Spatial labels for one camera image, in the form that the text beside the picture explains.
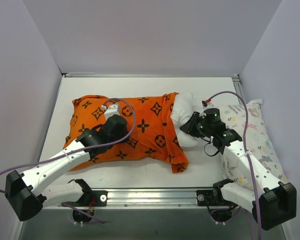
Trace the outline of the orange black-patterned pillowcase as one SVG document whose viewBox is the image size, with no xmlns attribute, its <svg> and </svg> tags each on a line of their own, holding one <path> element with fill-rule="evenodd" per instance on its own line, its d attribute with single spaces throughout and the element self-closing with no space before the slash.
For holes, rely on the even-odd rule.
<svg viewBox="0 0 300 240">
<path fill-rule="evenodd" d="M 120 115 L 127 120 L 127 128 L 132 131 L 127 142 L 112 146 L 107 152 L 85 161 L 74 168 L 77 171 L 93 164 L 113 161 L 138 161 L 151 158 L 171 165 L 172 173 L 184 172 L 189 160 L 183 152 L 171 119 L 177 93 L 162 96 L 123 98 L 109 100 L 102 95 L 85 95 L 74 99 L 70 131 L 65 138 L 67 147 L 82 133 L 104 124 L 105 110 L 102 104 L 117 103 Z"/>
</svg>

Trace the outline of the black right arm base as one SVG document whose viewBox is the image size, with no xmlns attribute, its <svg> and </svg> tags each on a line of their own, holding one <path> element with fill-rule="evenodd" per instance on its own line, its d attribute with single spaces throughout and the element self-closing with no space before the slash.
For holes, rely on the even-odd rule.
<svg viewBox="0 0 300 240">
<path fill-rule="evenodd" d="M 200 207 L 237 207 L 238 205 L 219 199 L 218 197 L 214 196 L 213 190 L 211 188 L 202 188 L 195 191 L 196 193 L 196 202 L 197 205 Z"/>
</svg>

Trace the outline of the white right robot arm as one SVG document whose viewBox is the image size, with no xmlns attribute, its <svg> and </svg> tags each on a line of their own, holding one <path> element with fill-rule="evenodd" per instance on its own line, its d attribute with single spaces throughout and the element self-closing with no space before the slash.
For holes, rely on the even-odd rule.
<svg viewBox="0 0 300 240">
<path fill-rule="evenodd" d="M 230 159 L 252 184 L 252 190 L 231 179 L 224 179 L 212 186 L 212 200 L 222 205 L 232 202 L 247 210 L 263 230 L 270 230 L 297 215 L 297 190 L 288 182 L 283 183 L 266 169 L 248 150 L 245 127 L 242 135 L 228 128 L 221 120 L 218 108 L 207 108 L 203 113 L 194 112 L 180 127 L 196 138 L 209 138 L 217 153 Z"/>
</svg>

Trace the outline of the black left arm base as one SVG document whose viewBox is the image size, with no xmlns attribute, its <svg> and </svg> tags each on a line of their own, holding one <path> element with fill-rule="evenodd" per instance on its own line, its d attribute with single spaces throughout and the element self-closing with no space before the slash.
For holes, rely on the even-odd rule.
<svg viewBox="0 0 300 240">
<path fill-rule="evenodd" d="M 108 200 L 108 191 L 106 190 L 92 190 L 89 193 L 84 193 L 77 201 L 66 201 L 74 207 L 105 207 Z"/>
</svg>

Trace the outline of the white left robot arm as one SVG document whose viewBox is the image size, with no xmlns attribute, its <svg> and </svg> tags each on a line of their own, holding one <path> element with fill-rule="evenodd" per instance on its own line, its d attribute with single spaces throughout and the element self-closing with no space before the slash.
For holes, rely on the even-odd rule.
<svg viewBox="0 0 300 240">
<path fill-rule="evenodd" d="M 124 142 L 129 136 L 127 124 L 125 118 L 115 114 L 104 124 L 85 130 L 48 162 L 22 173 L 10 172 L 4 194 L 18 219 L 27 221 L 44 207 L 57 204 L 89 205 L 95 197 L 83 179 L 63 185 L 52 185 L 52 182 L 74 167 L 105 153 L 113 145 Z"/>
</svg>

